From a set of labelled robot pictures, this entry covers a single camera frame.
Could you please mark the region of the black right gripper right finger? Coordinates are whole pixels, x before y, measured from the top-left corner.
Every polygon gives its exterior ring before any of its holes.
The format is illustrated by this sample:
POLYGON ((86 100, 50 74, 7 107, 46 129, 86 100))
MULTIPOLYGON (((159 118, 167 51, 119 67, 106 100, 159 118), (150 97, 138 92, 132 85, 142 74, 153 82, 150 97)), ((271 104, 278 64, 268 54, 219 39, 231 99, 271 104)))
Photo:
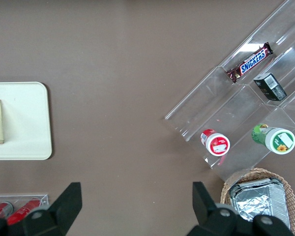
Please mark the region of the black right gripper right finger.
POLYGON ((217 207, 202 182, 193 182, 192 204, 198 225, 189 236, 292 236, 292 231, 277 217, 257 215, 252 222, 234 211, 217 207))

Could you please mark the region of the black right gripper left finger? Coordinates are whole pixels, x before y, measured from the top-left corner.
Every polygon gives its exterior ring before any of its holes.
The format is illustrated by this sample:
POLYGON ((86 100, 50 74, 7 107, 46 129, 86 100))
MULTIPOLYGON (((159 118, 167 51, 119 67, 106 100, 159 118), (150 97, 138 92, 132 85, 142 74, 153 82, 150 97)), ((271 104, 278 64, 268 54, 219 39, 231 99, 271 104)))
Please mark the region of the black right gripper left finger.
POLYGON ((0 236, 64 236, 81 209, 81 183, 72 182, 48 208, 38 207, 12 225, 0 219, 0 236))

